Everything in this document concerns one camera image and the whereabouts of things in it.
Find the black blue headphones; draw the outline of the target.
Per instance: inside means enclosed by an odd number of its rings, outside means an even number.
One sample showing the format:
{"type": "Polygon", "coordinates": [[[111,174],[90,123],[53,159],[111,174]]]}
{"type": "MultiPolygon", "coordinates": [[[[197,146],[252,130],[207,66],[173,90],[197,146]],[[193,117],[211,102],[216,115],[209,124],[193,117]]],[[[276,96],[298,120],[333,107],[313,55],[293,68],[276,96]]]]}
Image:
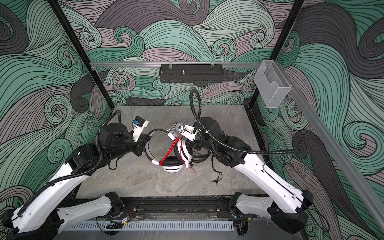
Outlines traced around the black blue headphones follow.
{"type": "Polygon", "coordinates": [[[211,155],[211,152],[207,152],[206,154],[200,154],[198,152],[195,152],[192,159],[191,159],[191,162],[202,163],[202,162],[206,161],[210,155],[211,155]]]}

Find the white headphones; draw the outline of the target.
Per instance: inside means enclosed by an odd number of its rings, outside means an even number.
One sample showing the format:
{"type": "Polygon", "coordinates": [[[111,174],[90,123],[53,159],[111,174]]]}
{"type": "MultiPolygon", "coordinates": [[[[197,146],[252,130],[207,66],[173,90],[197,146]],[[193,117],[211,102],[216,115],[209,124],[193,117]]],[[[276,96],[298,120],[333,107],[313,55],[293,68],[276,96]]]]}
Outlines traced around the white headphones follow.
{"type": "MultiPolygon", "coordinates": [[[[154,129],[149,132],[149,137],[152,137],[155,132],[168,133],[166,129],[154,129]]],[[[179,138],[172,141],[173,143],[166,155],[160,160],[151,153],[149,142],[147,142],[144,150],[147,159],[152,164],[161,166],[168,173],[177,173],[184,168],[193,169],[193,163],[191,162],[193,155],[188,153],[186,144],[179,138]]]]}

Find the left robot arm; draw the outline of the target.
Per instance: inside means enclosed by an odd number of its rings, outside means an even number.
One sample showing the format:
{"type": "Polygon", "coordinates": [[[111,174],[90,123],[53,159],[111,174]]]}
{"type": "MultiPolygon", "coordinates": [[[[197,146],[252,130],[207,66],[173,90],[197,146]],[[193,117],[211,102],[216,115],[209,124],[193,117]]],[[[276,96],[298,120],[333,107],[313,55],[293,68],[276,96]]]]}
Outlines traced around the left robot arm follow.
{"type": "Polygon", "coordinates": [[[142,117],[132,121],[133,129],[119,119],[111,123],[120,111],[112,113],[100,127],[92,144],[75,149],[56,174],[29,200],[14,211],[1,215],[1,226],[9,229],[7,240],[52,240],[63,230],[78,223],[102,216],[119,217],[124,211],[123,201],[116,192],[96,200],[71,207],[60,203],[98,169],[119,160],[128,153],[141,156],[151,136],[143,134],[149,124],[142,117]]]}

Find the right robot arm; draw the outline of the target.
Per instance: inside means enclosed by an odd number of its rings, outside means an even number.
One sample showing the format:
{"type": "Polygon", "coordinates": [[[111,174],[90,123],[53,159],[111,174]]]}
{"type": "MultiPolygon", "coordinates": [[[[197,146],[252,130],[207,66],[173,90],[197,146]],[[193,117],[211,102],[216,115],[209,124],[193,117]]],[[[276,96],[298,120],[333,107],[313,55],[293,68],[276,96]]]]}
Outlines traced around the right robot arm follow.
{"type": "Polygon", "coordinates": [[[196,120],[190,147],[207,150],[220,163],[242,173],[266,193],[265,197],[235,193],[229,203],[233,215],[239,218],[243,215],[269,218],[290,234],[303,230],[309,219],[306,211],[313,203],[313,194],[286,182],[259,157],[284,155],[289,154],[289,151],[253,151],[240,138],[226,135],[213,118],[201,117],[201,110],[195,109],[194,100],[198,101],[199,106],[202,105],[199,92],[195,89],[189,95],[190,107],[196,120]]]}

